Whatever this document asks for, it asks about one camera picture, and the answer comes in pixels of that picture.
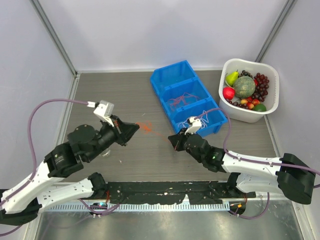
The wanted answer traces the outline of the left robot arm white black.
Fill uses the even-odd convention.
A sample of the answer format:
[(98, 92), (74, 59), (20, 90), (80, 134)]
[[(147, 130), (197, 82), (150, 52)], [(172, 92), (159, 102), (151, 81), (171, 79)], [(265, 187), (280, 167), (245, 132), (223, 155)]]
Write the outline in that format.
[(70, 186), (49, 189), (70, 175), (82, 170), (84, 163), (90, 163), (112, 144), (125, 146), (140, 126), (121, 121), (112, 115), (114, 125), (102, 123), (100, 130), (83, 124), (67, 135), (68, 141), (57, 145), (37, 167), (34, 178), (14, 196), (9, 195), (16, 187), (0, 191), (5, 203), (0, 211), (0, 223), (21, 226), (33, 221), (39, 213), (55, 205), (77, 199), (102, 199), (108, 191), (108, 184), (100, 173)]

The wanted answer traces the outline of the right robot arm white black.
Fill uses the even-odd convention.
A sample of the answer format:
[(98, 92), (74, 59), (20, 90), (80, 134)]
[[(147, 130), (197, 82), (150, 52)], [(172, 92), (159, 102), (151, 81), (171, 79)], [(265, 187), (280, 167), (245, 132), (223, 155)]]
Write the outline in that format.
[(297, 156), (253, 157), (211, 146), (199, 134), (178, 133), (168, 137), (173, 149), (185, 151), (211, 172), (229, 173), (226, 193), (233, 198), (242, 193), (283, 194), (287, 199), (309, 205), (316, 175)]

